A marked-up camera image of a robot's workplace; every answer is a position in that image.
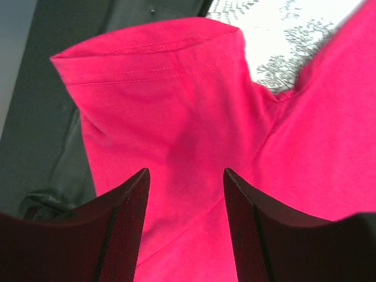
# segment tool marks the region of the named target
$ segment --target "dark gray surface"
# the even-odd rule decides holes
[[[51,180],[56,179],[52,175],[65,150],[76,107],[49,58],[96,36],[108,7],[109,0],[38,1],[0,141],[1,212],[16,215],[29,192],[51,188]],[[70,196],[74,200],[85,195],[81,204],[95,195],[92,188],[80,184],[75,188]]]
[[[36,0],[0,0],[0,139]]]
[[[95,197],[78,110],[49,57],[107,31],[199,15],[208,1],[38,1],[0,141],[0,212],[17,215],[38,190],[77,206]]]

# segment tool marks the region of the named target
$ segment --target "gray floral pattern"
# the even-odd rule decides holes
[[[312,19],[306,26],[294,26],[285,30],[286,40],[291,45],[290,54],[292,56],[271,56],[266,64],[257,67],[258,74],[264,76],[257,82],[268,87],[274,93],[293,88],[301,69],[313,59],[333,35],[332,27],[332,23],[323,24]],[[319,40],[312,35],[316,32],[321,33]]]
[[[238,20],[240,15],[245,15],[247,10],[251,9],[251,7],[259,1],[260,0],[234,2],[229,0],[214,0],[206,17],[226,24],[232,24],[234,20]]]
[[[261,45],[248,49],[251,76],[279,93],[294,87],[301,69],[361,1],[348,0],[343,4],[338,0],[338,7],[333,7],[325,0],[317,0],[314,3],[321,7],[314,11],[308,0],[214,0],[207,17],[240,27],[246,42],[253,44],[251,47],[254,42]],[[265,37],[276,39],[274,49],[265,48],[270,45]]]

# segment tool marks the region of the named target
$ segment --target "stitching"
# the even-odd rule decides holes
[[[236,61],[231,61],[229,63],[218,65],[215,68],[207,69],[207,70],[202,71],[202,72],[190,73],[190,74],[187,74],[187,75],[194,76],[194,75],[199,75],[199,74],[206,73],[206,72],[211,72],[211,71],[214,71],[214,70],[216,70],[218,68],[221,68],[222,66],[231,65],[231,64],[234,64],[234,63],[236,63]],[[110,81],[110,82],[67,83],[66,85],[97,85],[97,84],[130,83],[130,82],[142,82],[142,81],[161,80],[161,79],[168,79],[168,78],[179,78],[179,77],[182,77],[182,76],[183,75],[174,75],[174,76],[164,76],[162,78],[153,78],[153,79],[138,79],[138,80],[124,80],[124,81]]]
[[[147,257],[146,259],[144,259],[143,261],[141,261],[140,263],[137,264],[136,267],[139,267],[141,264],[143,264],[144,262],[146,262],[148,259],[150,259],[151,257],[153,257],[155,254],[157,254],[158,252],[162,251],[164,248],[166,248],[168,245],[170,245],[172,242],[174,242],[176,239],[178,239],[180,236],[182,236],[185,232],[187,232],[189,229],[191,229],[195,224],[197,224],[202,218],[204,218],[205,216],[207,216],[212,210],[214,210],[217,205],[222,201],[224,200],[224,197],[221,197],[221,199],[219,199],[219,201],[212,207],[210,208],[207,212],[205,212],[202,216],[200,216],[194,223],[192,223],[189,227],[187,227],[186,229],[184,229],[181,233],[179,233],[177,236],[175,236],[171,241],[169,241],[167,244],[165,244],[163,247],[161,247],[158,251],[155,251],[153,254],[151,254],[149,257]]]
[[[212,57],[212,59],[220,59],[220,58],[223,58],[223,57],[227,57],[229,55],[233,55],[233,53],[231,51],[228,51],[224,54],[221,54],[219,56],[215,56],[215,57]],[[197,65],[205,65],[207,64],[207,62],[197,62],[197,63],[193,63],[191,65],[187,65],[185,66],[185,68],[190,68],[191,66],[197,66]],[[179,69],[179,68],[161,68],[161,69],[146,69],[146,70],[133,70],[133,71],[130,71],[130,72],[107,72],[107,73],[93,73],[93,74],[90,74],[90,75],[62,75],[62,77],[64,78],[80,78],[80,77],[84,77],[84,76],[96,76],[96,75],[122,75],[122,74],[127,74],[127,73],[138,73],[138,72],[154,72],[154,71],[159,71],[159,70],[166,70],[166,69]]]
[[[205,40],[205,39],[213,39],[213,38],[214,37],[179,38],[179,39],[171,40],[171,41],[162,41],[162,42],[157,42],[157,43],[149,43],[149,44],[130,46],[128,48],[115,49],[115,50],[112,50],[112,51],[110,51],[108,53],[105,53],[104,55],[108,55],[108,54],[111,54],[111,53],[114,53],[114,52],[117,52],[117,51],[124,51],[124,50],[135,49],[135,48],[139,48],[139,47],[158,46],[158,45],[161,45],[161,44],[164,44],[164,43],[174,43],[174,42],[180,42],[180,41],[186,41],[186,40],[192,40],[192,39],[203,39],[203,40]]]

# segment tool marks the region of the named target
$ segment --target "white surface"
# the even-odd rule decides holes
[[[238,26],[254,81],[290,89],[300,69],[362,0],[214,0],[208,18]]]

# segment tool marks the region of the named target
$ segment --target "pink fabric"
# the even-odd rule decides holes
[[[98,195],[151,172],[136,281],[237,281],[226,167],[302,212],[376,210],[376,1],[272,95],[242,32],[204,18],[107,33],[54,56]]]

